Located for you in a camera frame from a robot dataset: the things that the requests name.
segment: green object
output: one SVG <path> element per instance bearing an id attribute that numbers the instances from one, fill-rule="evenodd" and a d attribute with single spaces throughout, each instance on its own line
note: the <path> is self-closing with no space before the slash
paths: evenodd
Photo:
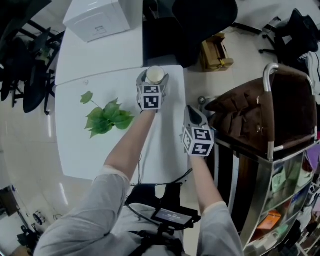
<path id="1" fill-rule="evenodd" d="M 280 227 L 278 227 L 276 229 L 276 232 L 279 234 L 279 236 L 281 237 L 289 228 L 289 226 L 287 224 L 281 225 Z"/>
<path id="2" fill-rule="evenodd" d="M 91 91 L 88 91 L 87 93 L 85 93 L 84 95 L 81 96 L 80 102 L 83 104 L 87 104 L 89 101 L 91 101 L 93 96 L 94 96 L 94 94 Z"/>
<path id="3" fill-rule="evenodd" d="M 278 192 L 282 188 L 282 185 L 285 182 L 286 182 L 286 169 L 283 168 L 280 173 L 274 175 L 272 178 L 272 192 L 273 193 Z"/>
<path id="4" fill-rule="evenodd" d="M 97 105 L 92 101 L 93 95 L 91 91 L 88 91 L 81 96 L 80 102 L 83 104 L 92 102 Z M 134 116 L 131 116 L 131 112 L 121 110 L 120 106 L 121 104 L 118 104 L 118 99 L 115 99 L 110 101 L 104 109 L 98 106 L 86 116 L 88 120 L 84 129 L 90 129 L 90 139 L 98 134 L 106 134 L 111 131 L 114 126 L 119 130 L 125 130 L 129 127 Z"/>

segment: white table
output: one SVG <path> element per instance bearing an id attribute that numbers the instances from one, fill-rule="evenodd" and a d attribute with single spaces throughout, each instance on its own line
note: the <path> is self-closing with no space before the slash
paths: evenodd
<path id="1" fill-rule="evenodd" d="M 88 43 L 71 30 L 65 31 L 57 63 L 56 85 L 143 66 L 143 0 L 131 1 L 131 30 Z"/>
<path id="2" fill-rule="evenodd" d="M 169 183 L 188 170 L 188 156 L 180 139 L 186 106 L 184 72 L 179 65 L 164 66 L 163 69 L 170 76 L 167 96 L 142 151 L 143 183 Z M 56 88 L 56 135 L 66 176 L 93 180 L 108 154 L 126 133 L 114 127 L 110 132 L 90 139 L 90 132 L 84 129 L 86 116 L 96 106 L 91 102 L 80 103 L 81 95 L 91 91 L 92 100 L 102 108 L 118 98 L 123 110 L 138 116 L 141 110 L 137 104 L 136 81 L 143 70 L 145 68 L 99 74 Z M 138 168 L 132 182 L 137 180 Z"/>

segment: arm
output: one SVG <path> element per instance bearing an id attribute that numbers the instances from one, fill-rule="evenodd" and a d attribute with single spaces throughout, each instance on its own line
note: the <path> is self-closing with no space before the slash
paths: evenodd
<path id="1" fill-rule="evenodd" d="M 190 156 L 201 211 L 197 255 L 242 256 L 243 248 L 229 209 L 202 157 Z"/>
<path id="2" fill-rule="evenodd" d="M 200 156 L 190 156 L 190 161 L 193 168 L 200 212 L 203 213 L 209 206 L 217 202 L 223 202 L 223 199 L 215 186 L 205 159 Z"/>
<path id="3" fill-rule="evenodd" d="M 63 256 L 82 250 L 90 252 L 88 255 L 99 255 L 101 251 L 94 250 L 116 243 L 117 238 L 111 230 L 125 203 L 129 180 L 139 162 L 155 114 L 152 110 L 143 111 L 136 118 L 107 157 L 106 166 L 82 202 L 46 230 L 35 256 Z"/>
<path id="4" fill-rule="evenodd" d="M 111 151 L 104 165 L 124 173 L 131 181 L 155 115 L 155 110 L 143 111 Z"/>

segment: cardboard box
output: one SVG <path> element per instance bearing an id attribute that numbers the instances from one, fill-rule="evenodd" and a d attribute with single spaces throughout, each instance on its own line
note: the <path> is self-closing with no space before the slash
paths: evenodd
<path id="1" fill-rule="evenodd" d="M 225 38 L 224 33 L 218 33 L 202 42 L 200 63 L 203 72 L 226 71 L 234 63 L 223 44 Z"/>

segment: white box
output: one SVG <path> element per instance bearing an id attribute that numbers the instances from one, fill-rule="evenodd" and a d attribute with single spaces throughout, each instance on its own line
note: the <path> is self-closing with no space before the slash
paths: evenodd
<path id="1" fill-rule="evenodd" d="M 85 42 L 131 28 L 131 0 L 73 0 L 63 24 Z"/>

